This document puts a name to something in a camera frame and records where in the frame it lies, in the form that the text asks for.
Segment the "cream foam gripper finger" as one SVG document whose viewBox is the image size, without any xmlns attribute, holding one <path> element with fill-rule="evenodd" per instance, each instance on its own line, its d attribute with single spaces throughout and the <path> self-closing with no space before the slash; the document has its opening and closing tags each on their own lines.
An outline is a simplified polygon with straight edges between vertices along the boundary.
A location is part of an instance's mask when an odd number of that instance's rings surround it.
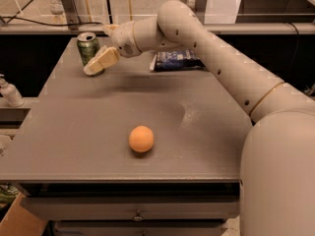
<svg viewBox="0 0 315 236">
<path fill-rule="evenodd" d="M 119 51 L 115 47 L 103 46 L 84 67 L 84 72 L 88 76 L 96 75 L 102 70 L 115 65 L 119 58 Z"/>
</svg>

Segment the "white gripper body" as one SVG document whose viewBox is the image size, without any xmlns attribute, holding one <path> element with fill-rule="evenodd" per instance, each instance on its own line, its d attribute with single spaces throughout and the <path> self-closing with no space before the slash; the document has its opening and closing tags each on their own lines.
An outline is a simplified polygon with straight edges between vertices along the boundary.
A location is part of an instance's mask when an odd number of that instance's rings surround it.
<svg viewBox="0 0 315 236">
<path fill-rule="evenodd" d="M 113 46 L 119 51 L 121 56 L 126 58 L 142 54 L 135 41 L 134 25 L 135 22 L 130 21 L 121 25 L 104 25 L 102 27 L 104 33 L 109 36 Z"/>
</svg>

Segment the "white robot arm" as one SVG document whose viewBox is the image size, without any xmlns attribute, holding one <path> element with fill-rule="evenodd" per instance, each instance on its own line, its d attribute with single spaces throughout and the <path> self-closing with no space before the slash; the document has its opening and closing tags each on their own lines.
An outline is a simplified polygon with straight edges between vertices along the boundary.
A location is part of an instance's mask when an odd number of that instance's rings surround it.
<svg viewBox="0 0 315 236">
<path fill-rule="evenodd" d="M 185 47 L 194 52 L 254 122 L 240 162 L 241 236 L 314 236 L 315 101 L 208 31 L 184 3 L 157 15 L 106 26 L 112 45 L 88 75 L 121 57 Z"/>
</svg>

